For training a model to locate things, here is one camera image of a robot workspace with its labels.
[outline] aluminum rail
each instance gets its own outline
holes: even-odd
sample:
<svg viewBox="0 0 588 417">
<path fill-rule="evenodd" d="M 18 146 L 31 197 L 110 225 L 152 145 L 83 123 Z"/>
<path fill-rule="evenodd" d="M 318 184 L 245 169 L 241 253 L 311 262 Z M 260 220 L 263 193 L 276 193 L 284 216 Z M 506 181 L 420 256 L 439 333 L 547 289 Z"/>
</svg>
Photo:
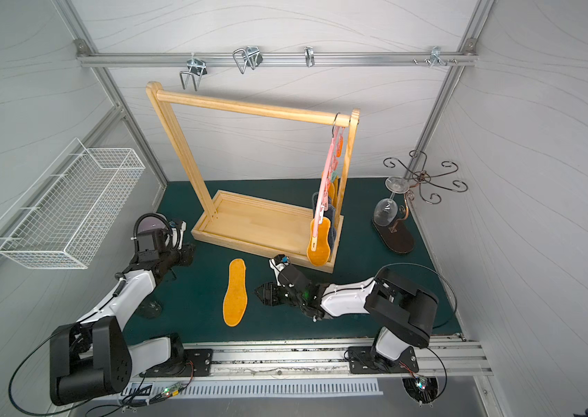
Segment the aluminum rail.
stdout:
<svg viewBox="0 0 588 417">
<path fill-rule="evenodd" d="M 204 380 L 309 379 L 409 376 L 398 374 L 351 374 L 343 355 L 349 346 L 370 348 L 372 338 L 323 340 L 268 340 L 258 342 L 210 342 L 183 344 L 186 349 L 213 349 L 210 376 Z M 479 342 L 460 336 L 433 336 L 429 346 L 444 362 L 448 376 L 491 376 L 492 371 Z M 444 376 L 440 361 L 426 349 L 415 349 L 419 373 Z M 180 378 L 155 378 L 178 380 Z"/>
<path fill-rule="evenodd" d="M 88 54 L 78 56 L 82 67 L 186 67 L 192 54 Z M 296 53 L 262 53 L 264 61 L 260 67 L 306 67 L 306 56 Z M 204 61 L 209 68 L 235 67 L 236 62 L 231 53 L 194 54 Z M 390 53 L 324 53 L 315 52 L 315 67 L 403 67 L 427 66 L 428 52 L 390 52 Z M 474 65 L 476 55 L 458 52 L 442 52 L 441 60 L 446 66 L 456 67 Z"/>
</svg>

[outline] pink hanger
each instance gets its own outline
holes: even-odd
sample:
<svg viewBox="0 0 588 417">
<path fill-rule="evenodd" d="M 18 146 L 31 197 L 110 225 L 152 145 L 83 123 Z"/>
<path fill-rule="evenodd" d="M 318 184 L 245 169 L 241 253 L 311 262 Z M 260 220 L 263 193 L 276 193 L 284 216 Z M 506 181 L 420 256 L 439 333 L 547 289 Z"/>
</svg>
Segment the pink hanger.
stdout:
<svg viewBox="0 0 588 417">
<path fill-rule="evenodd" d="M 329 209 L 329 186 L 331 185 L 331 164 L 335 162 L 338 166 L 338 160 L 334 158 L 336 152 L 336 139 L 340 129 L 333 129 L 331 136 L 331 145 L 329 146 L 329 153 L 326 155 L 326 162 L 324 163 L 324 171 L 322 172 L 322 181 L 319 184 L 319 193 L 317 194 L 317 205 L 315 206 L 315 222 L 313 224 L 313 239 L 310 249 L 314 252 L 317 249 L 317 236 L 319 233 L 319 225 L 322 224 L 324 212 Z"/>
</svg>

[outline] wine glass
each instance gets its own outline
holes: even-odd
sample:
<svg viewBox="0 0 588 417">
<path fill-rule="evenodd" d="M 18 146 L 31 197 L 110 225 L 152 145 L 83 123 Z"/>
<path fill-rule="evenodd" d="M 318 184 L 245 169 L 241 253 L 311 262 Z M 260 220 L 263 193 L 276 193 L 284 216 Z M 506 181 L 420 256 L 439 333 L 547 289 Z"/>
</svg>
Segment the wine glass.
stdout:
<svg viewBox="0 0 588 417">
<path fill-rule="evenodd" d="M 381 199 L 373 212 L 373 221 L 378 226 L 388 226 L 396 218 L 398 214 L 398 204 L 393 201 L 396 194 L 405 194 L 410 189 L 409 183 L 403 177 L 389 177 L 384 182 L 391 196 L 389 198 Z"/>
</svg>

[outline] white wall panel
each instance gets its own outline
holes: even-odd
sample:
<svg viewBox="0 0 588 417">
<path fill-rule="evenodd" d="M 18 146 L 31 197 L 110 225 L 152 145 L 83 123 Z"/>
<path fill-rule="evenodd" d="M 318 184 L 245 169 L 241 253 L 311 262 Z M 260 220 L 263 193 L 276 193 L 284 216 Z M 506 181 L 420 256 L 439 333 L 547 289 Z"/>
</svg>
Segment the white wall panel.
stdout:
<svg viewBox="0 0 588 417">
<path fill-rule="evenodd" d="M 456 50 L 475 0 L 74 0 L 100 52 Z"/>
<path fill-rule="evenodd" d="M 0 3 L 0 215 L 110 109 L 49 1 Z"/>
<path fill-rule="evenodd" d="M 588 407 L 588 2 L 499 1 L 428 148 L 465 194 L 416 203 L 511 416 Z"/>
<path fill-rule="evenodd" d="M 49 0 L 0 1 L 0 215 L 75 136 L 83 138 L 111 108 L 75 54 Z M 122 121 L 100 145 L 136 147 Z M 148 167 L 88 270 L 33 271 L 10 260 L 0 266 L 0 416 L 23 415 L 9 405 L 6 389 L 25 355 L 115 285 L 113 274 L 133 251 L 133 221 L 152 209 L 157 190 Z M 48 347 L 21 372 L 16 401 L 26 410 L 46 412 Z"/>
<path fill-rule="evenodd" d="M 475 0 L 74 0 L 100 52 L 455 51 Z M 176 68 L 112 69 L 170 180 L 187 177 L 145 86 L 182 91 Z M 422 67 L 208 68 L 198 94 L 325 112 L 361 109 L 351 176 L 389 173 L 382 160 L 416 145 L 446 69 Z M 322 127 L 175 106 L 205 179 L 314 178 L 328 147 Z"/>
<path fill-rule="evenodd" d="M 120 68 L 111 73 L 168 179 L 187 180 L 145 89 L 148 81 L 157 80 L 166 89 L 182 91 L 177 71 Z M 202 79 L 199 93 L 332 113 L 360 107 L 351 176 L 390 175 L 382 160 L 414 148 L 445 73 L 426 67 L 258 68 L 241 77 L 237 69 L 223 68 Z M 329 126 L 173 107 L 204 179 L 316 178 L 324 166 Z"/>
</svg>

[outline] metal rail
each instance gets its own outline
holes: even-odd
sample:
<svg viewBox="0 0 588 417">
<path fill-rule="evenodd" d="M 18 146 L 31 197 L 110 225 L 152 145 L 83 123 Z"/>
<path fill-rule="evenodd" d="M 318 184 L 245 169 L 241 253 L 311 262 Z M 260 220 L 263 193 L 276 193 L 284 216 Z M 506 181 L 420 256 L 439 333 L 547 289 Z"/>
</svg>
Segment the metal rail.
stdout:
<svg viewBox="0 0 588 417">
<path fill-rule="evenodd" d="M 461 39 L 461 44 L 458 46 L 459 51 L 465 51 L 468 54 L 475 54 L 477 39 L 479 38 L 481 29 L 483 29 L 484 24 L 486 23 L 486 19 L 489 16 L 490 9 L 493 7 L 494 3 L 495 0 L 479 0 L 477 6 L 474 8 L 472 18 L 470 18 L 470 23 L 465 29 L 465 35 Z M 455 68 L 449 69 L 447 72 L 447 76 L 442 82 L 440 93 L 438 94 L 437 100 L 433 105 L 431 114 L 429 115 L 421 135 L 419 136 L 419 140 L 416 143 L 415 150 L 426 150 L 426 147 L 431 140 L 432 134 L 435 131 L 435 128 L 437 128 L 437 124 L 442 117 L 442 113 L 444 112 L 449 99 L 451 98 L 451 93 L 454 92 L 454 89 L 458 84 L 458 80 L 461 79 L 461 74 L 463 74 L 464 68 L 465 66 L 457 66 Z M 410 159 L 410 162 L 407 165 L 407 168 L 410 171 L 416 171 L 416 166 L 419 164 L 420 157 L 421 154 L 418 154 L 416 157 Z M 411 175 L 406 171 L 403 174 L 403 177 L 409 178 Z"/>
<path fill-rule="evenodd" d="M 408 376 L 351 374 L 343 355 L 349 346 L 370 347 L 373 339 L 269 340 L 259 342 L 211 342 L 184 344 L 189 349 L 213 349 L 210 376 L 202 379 L 301 379 Z M 460 336 L 433 336 L 429 346 L 440 356 L 449 376 L 490 376 L 492 370 L 479 342 Z M 419 373 L 444 376 L 442 364 L 430 351 L 416 350 Z M 157 380 L 177 380 L 157 378 Z"/>
<path fill-rule="evenodd" d="M 186 67 L 192 54 L 89 54 L 78 56 L 82 67 Z M 305 52 L 262 53 L 260 67 L 307 67 Z M 458 52 L 442 52 L 439 57 L 446 66 L 474 65 L 476 55 Z M 207 67 L 235 67 L 231 53 L 194 54 L 194 58 L 206 63 Z M 427 66 L 430 52 L 390 53 L 315 53 L 315 67 L 404 67 Z"/>
</svg>

